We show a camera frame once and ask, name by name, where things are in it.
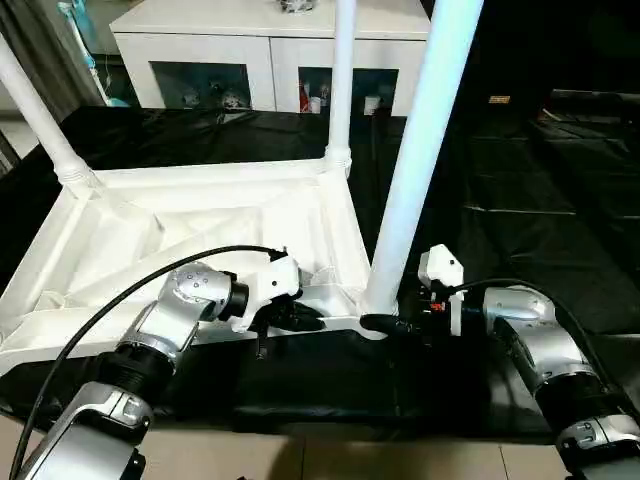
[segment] white pipe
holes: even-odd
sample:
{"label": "white pipe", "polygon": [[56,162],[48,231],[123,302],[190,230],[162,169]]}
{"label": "white pipe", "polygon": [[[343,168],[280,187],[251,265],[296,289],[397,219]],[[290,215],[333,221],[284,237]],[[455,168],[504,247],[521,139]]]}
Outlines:
{"label": "white pipe", "polygon": [[356,0],[336,0],[329,144],[325,152],[325,159],[330,167],[345,167],[347,172],[351,165],[349,123],[351,121],[356,10]]}
{"label": "white pipe", "polygon": [[360,303],[365,313],[397,313],[398,286],[481,10],[482,0],[438,0],[434,7],[371,275]]}
{"label": "white pipe", "polygon": [[92,170],[69,145],[2,34],[0,66],[0,81],[4,83],[25,120],[49,154],[60,183],[69,186],[96,185],[97,179]]}

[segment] black tablecloth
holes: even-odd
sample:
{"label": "black tablecloth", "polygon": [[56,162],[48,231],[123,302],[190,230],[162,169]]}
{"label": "black tablecloth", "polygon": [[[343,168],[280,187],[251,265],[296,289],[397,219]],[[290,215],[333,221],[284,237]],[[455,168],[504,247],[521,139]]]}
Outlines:
{"label": "black tablecloth", "polygon": [[[352,122],[349,187],[372,257],[404,120]],[[323,116],[82,108],[63,124],[95,169],[321,157]],[[469,280],[517,276],[554,292],[590,332],[605,366],[640,408],[640,148],[622,125],[486,118],[448,129],[406,272],[445,243]],[[0,181],[9,212],[0,238],[4,287],[60,190],[38,147]],[[49,424],[91,370],[69,360],[47,401]],[[49,363],[0,379],[0,408],[24,417]],[[163,402],[161,423],[290,431],[301,423],[361,425],[388,438],[446,433],[545,440],[548,428],[491,340],[426,349],[353,332],[193,347]]]}

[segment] glass cabinet door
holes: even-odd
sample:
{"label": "glass cabinet door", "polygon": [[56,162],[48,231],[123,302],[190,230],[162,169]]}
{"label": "glass cabinet door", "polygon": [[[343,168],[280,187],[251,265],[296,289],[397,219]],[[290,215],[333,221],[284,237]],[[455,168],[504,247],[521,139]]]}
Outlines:
{"label": "glass cabinet door", "polygon": [[275,110],[266,37],[115,37],[142,107]]}
{"label": "glass cabinet door", "polygon": [[[417,40],[356,40],[352,113],[386,108],[408,115],[425,46]],[[327,111],[333,47],[333,39],[271,39],[278,111]]]}
{"label": "glass cabinet door", "polygon": [[251,109],[246,65],[151,62],[167,108]]}
{"label": "glass cabinet door", "polygon": [[[298,69],[301,113],[326,113],[331,106],[331,69]],[[354,68],[352,114],[372,115],[378,109],[391,110],[398,81],[397,69]]]}

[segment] floor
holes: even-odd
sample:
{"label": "floor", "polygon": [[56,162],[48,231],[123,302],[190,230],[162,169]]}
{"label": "floor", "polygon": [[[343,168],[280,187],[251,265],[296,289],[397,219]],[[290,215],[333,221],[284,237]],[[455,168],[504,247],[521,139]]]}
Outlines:
{"label": "floor", "polygon": [[[20,426],[0,417],[0,478]],[[40,436],[32,439],[32,446]],[[434,440],[339,442],[205,430],[151,432],[145,480],[562,480],[552,447]]]}
{"label": "floor", "polygon": [[20,158],[24,158],[38,144],[31,127],[19,116],[0,116],[0,131],[7,137]]}

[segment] black fabric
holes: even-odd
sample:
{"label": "black fabric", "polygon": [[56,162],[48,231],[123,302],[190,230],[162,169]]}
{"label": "black fabric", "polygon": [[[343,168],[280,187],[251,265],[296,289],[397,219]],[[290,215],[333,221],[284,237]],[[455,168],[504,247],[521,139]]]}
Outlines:
{"label": "black fabric", "polygon": [[[252,113],[220,125],[216,112],[82,108],[63,129],[96,169],[314,158],[322,116]],[[355,118],[349,187],[369,256],[389,189],[404,121]],[[626,126],[521,123],[485,118],[450,126],[420,219],[402,290],[421,252],[446,243],[468,280],[519,276],[564,300],[591,333],[614,378],[640,408],[640,187],[637,132]],[[0,238],[6,285],[59,186],[41,148],[0,181],[5,204],[23,196]],[[549,438],[500,346],[451,339],[427,349],[353,332],[192,348],[157,409],[160,422],[251,431],[290,431],[331,422],[372,429],[375,438],[448,433],[526,441]],[[90,371],[70,360],[40,425],[59,414]],[[0,408],[24,417],[47,363],[0,378]]]}

